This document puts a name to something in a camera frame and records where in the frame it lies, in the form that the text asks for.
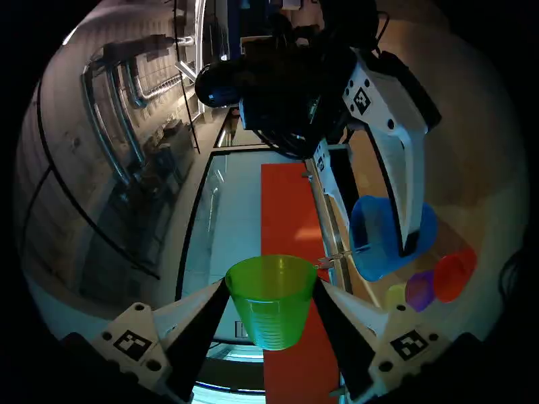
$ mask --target metal rod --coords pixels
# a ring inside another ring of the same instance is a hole
[[[81,79],[82,92],[84,97],[83,99],[86,103],[86,106],[88,107],[88,112],[90,113],[90,123],[94,130],[94,133],[96,134],[97,139],[99,140],[99,143],[103,148],[103,152],[105,153],[108,164],[113,169],[114,173],[118,176],[119,180],[126,187],[128,187],[131,184],[132,178],[118,159],[116,151],[114,150],[113,143],[110,140],[110,136],[108,135],[108,132],[106,131],[106,128],[104,126],[103,118],[101,117],[99,107],[94,97],[94,87],[92,84],[93,73],[92,70],[88,67],[88,65],[84,67]]]
[[[120,77],[118,75],[117,66],[111,66],[106,70],[106,79],[108,82],[108,88],[110,90],[110,96],[113,99],[114,110],[116,111],[116,116],[118,117],[120,125],[122,126],[125,138],[127,139],[127,142],[131,147],[131,151],[133,152],[133,155],[137,159],[139,165],[143,167],[145,163],[144,153],[142,152],[137,135],[135,134],[135,130],[131,124],[131,119],[129,119],[127,116],[125,106],[121,102]]]
[[[122,63],[125,74],[125,80],[127,81],[127,88],[130,93],[130,101],[135,108],[145,108],[148,106],[148,102],[157,98],[171,88],[176,87],[181,83],[182,77],[180,74],[172,76],[170,79],[163,81],[154,88],[148,91],[142,89],[140,84],[140,78],[138,75],[137,61],[131,59],[128,62]]]

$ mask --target yellow plastic cup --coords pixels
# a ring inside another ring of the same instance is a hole
[[[301,338],[317,278],[310,262],[290,255],[263,255],[237,263],[225,277],[249,339],[278,351]]]

